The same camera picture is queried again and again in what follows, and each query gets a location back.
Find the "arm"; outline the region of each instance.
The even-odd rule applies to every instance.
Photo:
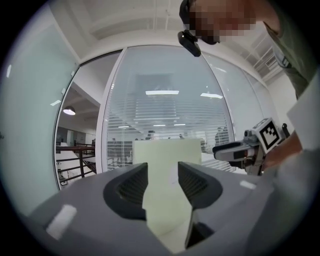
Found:
[[[264,160],[262,171],[281,164],[287,157],[298,154],[302,150],[300,140],[294,131],[289,138],[270,151]]]

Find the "headset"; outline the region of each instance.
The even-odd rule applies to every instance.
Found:
[[[218,36],[197,36],[195,28],[190,24],[190,3],[194,0],[183,0],[180,5],[179,16],[185,28],[184,31],[178,33],[179,43],[186,48],[193,56],[201,56],[201,50],[197,44],[198,39],[201,39],[208,45],[220,43]]]

